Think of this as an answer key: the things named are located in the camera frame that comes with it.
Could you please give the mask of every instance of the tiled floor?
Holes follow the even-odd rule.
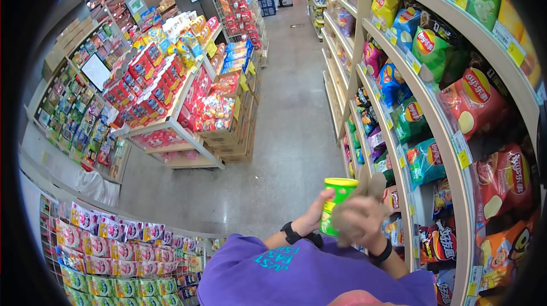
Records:
[[[325,97],[322,43],[306,1],[293,3],[264,18],[270,48],[253,161],[172,171],[133,149],[120,209],[191,231],[265,238],[305,212],[325,177],[345,176]]]

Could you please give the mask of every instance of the green chip bag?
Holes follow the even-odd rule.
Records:
[[[441,154],[434,138],[420,142],[407,151],[413,187],[446,177]]]
[[[393,119],[395,132],[401,145],[409,141],[416,141],[420,138],[429,138],[431,136],[426,117],[414,96],[404,100],[391,113],[391,118]]]

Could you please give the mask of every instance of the teal chip bag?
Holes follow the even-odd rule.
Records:
[[[446,177],[441,153],[434,138],[420,142],[407,151],[413,187]]]

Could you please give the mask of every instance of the orange chip bag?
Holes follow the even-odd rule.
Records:
[[[532,216],[528,223],[519,221],[507,231],[486,236],[480,245],[483,271],[479,291],[510,284],[515,264],[518,265],[528,249],[535,218]]]

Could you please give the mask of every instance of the red chip bag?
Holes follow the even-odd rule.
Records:
[[[532,202],[530,166],[520,147],[510,143],[483,161],[475,162],[484,218],[516,208],[528,210]]]

